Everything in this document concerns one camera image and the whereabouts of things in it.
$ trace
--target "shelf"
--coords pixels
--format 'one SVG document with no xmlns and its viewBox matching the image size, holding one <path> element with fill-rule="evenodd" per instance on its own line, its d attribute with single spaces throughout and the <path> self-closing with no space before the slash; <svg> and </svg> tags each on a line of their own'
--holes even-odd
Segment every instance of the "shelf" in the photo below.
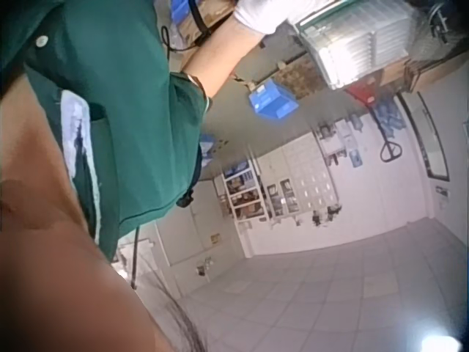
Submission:
<svg viewBox="0 0 469 352">
<path fill-rule="evenodd" d="M 242 174 L 245 174 L 248 171 L 253 171 L 253 169 L 251 167 L 248 167 L 247 169 L 244 169 L 243 171 L 239 171 L 237 174 L 231 175 L 228 178 L 225 178 L 225 176 L 224 176 L 225 182 L 228 182 L 228 181 L 230 181 L 230 180 L 232 180 L 236 177 L 239 177 L 239 176 L 241 176 Z"/>
<path fill-rule="evenodd" d="M 244 207 L 247 207 L 251 204 L 256 204 L 256 203 L 260 203 L 260 202 L 261 202 L 260 199 L 256 199 L 256 200 L 253 200 L 251 202 L 247 202 L 247 203 L 244 203 L 244 204 L 241 204 L 241 205 L 233 205 L 233 208 L 234 209 L 244 208 Z"/>
<path fill-rule="evenodd" d="M 229 197 L 230 197 L 230 198 L 236 197 L 236 196 L 239 196 L 240 194 L 243 194 L 243 193 L 245 193 L 245 192 L 253 191 L 254 189 L 257 189 L 257 186 L 252 186 L 252 187 L 250 187 L 250 188 L 243 189 L 242 191 L 239 191 L 239 192 L 230 194 Z"/>
<path fill-rule="evenodd" d="M 269 215 L 267 215 L 267 214 L 262 214 L 262 215 L 258 215 L 258 216 L 253 216 L 252 218 L 249 218 L 249 219 L 237 220 L 237 222 L 245 222 L 245 221 L 250 221 L 250 220 L 257 220 L 257 219 L 260 219 L 260 218 L 266 218 L 266 219 L 268 219 L 268 218 L 269 218 Z"/>
</svg>

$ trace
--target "person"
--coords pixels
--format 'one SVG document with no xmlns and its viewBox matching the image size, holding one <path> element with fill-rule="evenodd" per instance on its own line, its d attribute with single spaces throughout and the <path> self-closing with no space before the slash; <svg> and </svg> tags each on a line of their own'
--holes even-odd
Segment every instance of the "person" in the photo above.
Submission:
<svg viewBox="0 0 469 352">
<path fill-rule="evenodd" d="M 188 190 L 210 98 L 295 2 L 240 0 L 181 73 L 150 0 L 2 2 L 2 348 L 175 351 L 109 261 Z"/>
</svg>

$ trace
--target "bright light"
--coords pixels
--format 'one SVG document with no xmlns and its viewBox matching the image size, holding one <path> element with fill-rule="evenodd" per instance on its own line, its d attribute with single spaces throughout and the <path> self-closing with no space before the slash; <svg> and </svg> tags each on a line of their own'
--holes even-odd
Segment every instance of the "bright light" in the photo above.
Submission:
<svg viewBox="0 0 469 352">
<path fill-rule="evenodd" d="M 126 279 L 126 280 L 127 280 L 127 278 L 129 277 L 129 274 L 127 274 L 127 271 L 125 271 L 124 269 L 119 269 L 119 270 L 117 271 L 117 273 L 118 273 L 120 276 L 122 276 L 124 279 Z"/>
<path fill-rule="evenodd" d="M 330 81 L 336 88 L 342 88 L 357 80 L 357 67 L 344 43 L 334 42 L 327 48 L 320 49 L 319 55 Z"/>
<path fill-rule="evenodd" d="M 461 344 L 451 336 L 429 336 L 422 341 L 421 352 L 459 352 Z"/>
</svg>

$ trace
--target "hair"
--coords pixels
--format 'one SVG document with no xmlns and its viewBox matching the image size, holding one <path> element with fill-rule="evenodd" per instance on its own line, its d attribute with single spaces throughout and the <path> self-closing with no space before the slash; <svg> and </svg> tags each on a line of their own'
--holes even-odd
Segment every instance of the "hair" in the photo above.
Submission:
<svg viewBox="0 0 469 352">
<path fill-rule="evenodd" d="M 169 341 L 173 346 L 173 349 L 177 352 L 207 352 L 207 341 L 202 338 L 199 330 L 197 329 L 197 326 L 189 318 L 188 314 L 181 307 L 179 302 L 169 292 L 168 288 L 164 285 L 163 280 L 161 280 L 155 271 L 153 271 L 153 275 L 157 281 L 158 289 L 168 299 L 168 303 L 166 303 L 166 311 L 171 315 L 171 318 L 176 323 L 180 332 L 180 336 L 182 337 L 183 346 L 182 349 L 179 350 L 177 350 L 178 347 L 172 343 L 171 340 Z M 155 326 L 160 329 L 160 326 L 158 325 L 158 322 L 155 320 L 155 318 L 150 313 L 149 315 Z"/>
</svg>

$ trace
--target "box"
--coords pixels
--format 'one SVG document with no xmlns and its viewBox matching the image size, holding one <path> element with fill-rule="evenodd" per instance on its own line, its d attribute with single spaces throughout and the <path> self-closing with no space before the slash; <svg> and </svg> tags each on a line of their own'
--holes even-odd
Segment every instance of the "box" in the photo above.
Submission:
<svg viewBox="0 0 469 352">
<path fill-rule="evenodd" d="M 191 13 L 188 0 L 172 0 L 171 1 L 171 19 L 175 24 L 180 24 Z"/>
<path fill-rule="evenodd" d="M 272 79 L 249 95 L 256 114 L 269 119 L 280 120 L 298 109 L 295 96 Z"/>
</svg>

